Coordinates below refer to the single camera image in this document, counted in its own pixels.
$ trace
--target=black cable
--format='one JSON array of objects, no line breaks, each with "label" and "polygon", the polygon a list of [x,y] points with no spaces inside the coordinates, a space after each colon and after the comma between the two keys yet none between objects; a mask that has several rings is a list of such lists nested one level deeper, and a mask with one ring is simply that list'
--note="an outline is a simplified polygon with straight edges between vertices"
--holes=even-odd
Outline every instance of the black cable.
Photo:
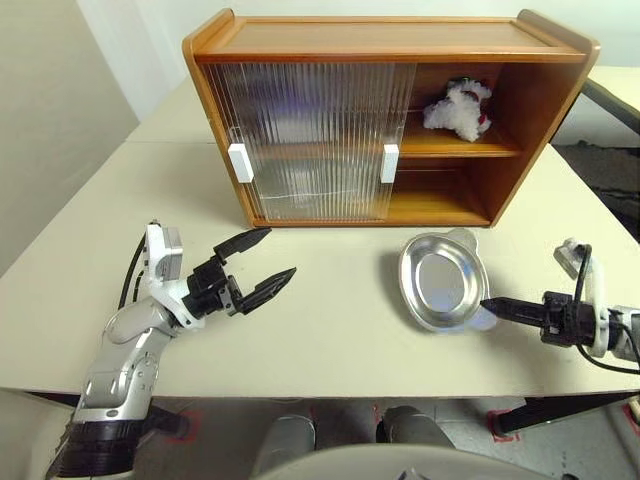
[{"label": "black cable", "polygon": [[[591,260],[591,245],[583,245],[584,248],[584,256],[582,257],[582,263],[580,264],[580,272],[578,273],[578,280],[576,281],[576,291],[575,294],[573,296],[573,311],[574,311],[574,318],[579,318],[578,314],[580,313],[580,299],[582,298],[582,288],[584,287],[584,279],[586,277],[587,274],[587,268],[589,266],[589,261]],[[580,352],[580,354],[589,362],[591,362],[592,364],[600,367],[600,368],[604,368],[605,370],[610,370],[612,372],[618,372],[618,373],[628,373],[628,374],[632,374],[632,375],[640,375],[640,352],[638,351],[638,347],[635,343],[635,341],[633,340],[633,337],[631,336],[631,330],[629,329],[629,327],[627,327],[626,325],[624,325],[623,323],[619,323],[619,325],[624,329],[625,333],[629,336],[629,340],[631,340],[631,346],[633,348],[633,353],[636,356],[636,361],[638,362],[638,370],[634,370],[632,368],[623,368],[623,367],[616,367],[614,365],[607,365],[606,363],[602,363],[599,362],[598,360],[596,360],[595,358],[593,358],[591,355],[589,355],[584,347],[582,345],[576,345],[576,347],[578,348],[578,351]]]},{"label": "black cable", "polygon": [[138,301],[138,289],[140,288],[140,280],[142,280],[142,276],[144,275],[144,270],[140,270],[138,273],[138,277],[136,278],[136,283],[133,285],[133,297],[132,300],[134,302]]},{"label": "black cable", "polygon": [[145,240],[145,235],[143,235],[142,238],[140,239],[140,243],[138,243],[138,247],[136,248],[136,251],[133,254],[133,258],[131,259],[129,268],[127,269],[127,274],[124,277],[124,285],[122,285],[122,292],[120,293],[118,310],[124,307],[124,304],[127,303],[127,293],[129,293],[129,286],[131,285],[133,270],[136,268],[136,263],[138,263],[138,259],[140,258],[140,254],[142,253],[142,249],[144,248],[144,240]]}]

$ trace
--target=stainless steel tray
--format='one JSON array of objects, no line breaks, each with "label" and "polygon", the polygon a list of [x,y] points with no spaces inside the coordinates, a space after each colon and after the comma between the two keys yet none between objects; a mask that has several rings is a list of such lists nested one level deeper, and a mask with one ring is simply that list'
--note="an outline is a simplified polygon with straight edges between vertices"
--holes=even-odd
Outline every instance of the stainless steel tray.
[{"label": "stainless steel tray", "polygon": [[475,235],[464,228],[412,239],[400,256],[400,286],[411,314],[435,332],[496,323],[480,300],[489,298],[487,272]]}]

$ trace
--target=ribbed glass panel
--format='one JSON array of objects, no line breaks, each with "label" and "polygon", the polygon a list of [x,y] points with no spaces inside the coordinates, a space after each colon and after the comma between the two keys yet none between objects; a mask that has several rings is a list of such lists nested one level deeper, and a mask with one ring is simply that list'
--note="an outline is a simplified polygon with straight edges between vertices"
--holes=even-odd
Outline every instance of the ribbed glass panel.
[{"label": "ribbed glass panel", "polygon": [[383,145],[400,144],[415,64],[237,63],[203,68],[229,139],[244,143],[267,220],[386,216]]}]

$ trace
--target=wooden cabinet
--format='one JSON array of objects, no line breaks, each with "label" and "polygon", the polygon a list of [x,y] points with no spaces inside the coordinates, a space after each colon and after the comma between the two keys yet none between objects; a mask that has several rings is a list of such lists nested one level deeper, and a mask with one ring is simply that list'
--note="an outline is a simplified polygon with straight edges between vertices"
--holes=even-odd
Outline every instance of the wooden cabinet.
[{"label": "wooden cabinet", "polygon": [[[183,43],[255,226],[495,225],[598,50],[528,10],[511,19],[226,9]],[[463,76],[493,90],[492,125],[474,143],[422,127],[423,108]]]}]

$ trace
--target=white plush toy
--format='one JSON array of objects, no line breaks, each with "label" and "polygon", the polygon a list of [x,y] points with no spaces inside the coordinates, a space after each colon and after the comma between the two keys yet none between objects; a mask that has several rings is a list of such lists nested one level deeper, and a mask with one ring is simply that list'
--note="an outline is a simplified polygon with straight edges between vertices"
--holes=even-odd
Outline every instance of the white plush toy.
[{"label": "white plush toy", "polygon": [[447,98],[424,109],[424,128],[447,128],[469,142],[475,142],[491,126],[480,111],[480,103],[491,90],[480,82],[464,78],[447,84]]}]

